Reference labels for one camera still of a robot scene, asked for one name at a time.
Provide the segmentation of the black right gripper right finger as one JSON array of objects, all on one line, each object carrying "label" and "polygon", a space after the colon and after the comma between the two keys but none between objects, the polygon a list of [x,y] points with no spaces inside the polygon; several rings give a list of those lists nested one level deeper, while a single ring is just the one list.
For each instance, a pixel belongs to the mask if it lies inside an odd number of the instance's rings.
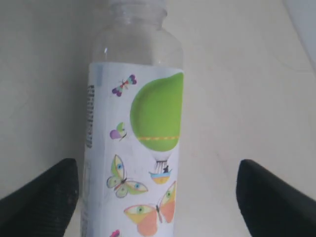
[{"label": "black right gripper right finger", "polygon": [[253,160],[239,164],[236,199],[253,237],[316,235],[316,201]]}]

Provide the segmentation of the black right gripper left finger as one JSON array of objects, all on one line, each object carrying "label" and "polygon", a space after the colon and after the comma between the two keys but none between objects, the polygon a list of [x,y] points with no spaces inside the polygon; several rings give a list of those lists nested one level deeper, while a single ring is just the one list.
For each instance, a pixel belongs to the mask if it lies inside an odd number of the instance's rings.
[{"label": "black right gripper left finger", "polygon": [[62,237],[78,199],[77,162],[66,158],[0,200],[0,235]]}]

